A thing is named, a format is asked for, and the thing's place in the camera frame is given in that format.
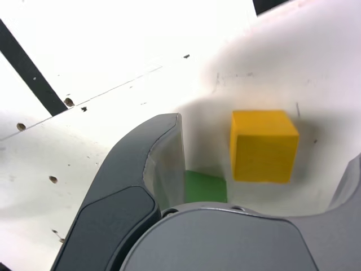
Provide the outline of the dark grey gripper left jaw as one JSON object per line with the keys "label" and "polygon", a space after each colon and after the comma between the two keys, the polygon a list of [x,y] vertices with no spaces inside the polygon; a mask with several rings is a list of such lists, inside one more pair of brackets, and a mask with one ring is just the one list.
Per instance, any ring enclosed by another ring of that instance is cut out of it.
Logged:
{"label": "dark grey gripper left jaw", "polygon": [[182,117],[157,115],[121,138],[100,166],[53,270],[119,270],[162,211],[185,202]]}

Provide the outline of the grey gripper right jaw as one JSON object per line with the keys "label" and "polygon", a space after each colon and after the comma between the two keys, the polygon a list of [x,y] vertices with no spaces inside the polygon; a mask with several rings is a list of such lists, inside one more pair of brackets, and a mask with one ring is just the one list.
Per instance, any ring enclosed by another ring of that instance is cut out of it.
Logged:
{"label": "grey gripper right jaw", "polygon": [[319,270],[360,270],[360,155],[349,161],[323,213],[287,216]]}

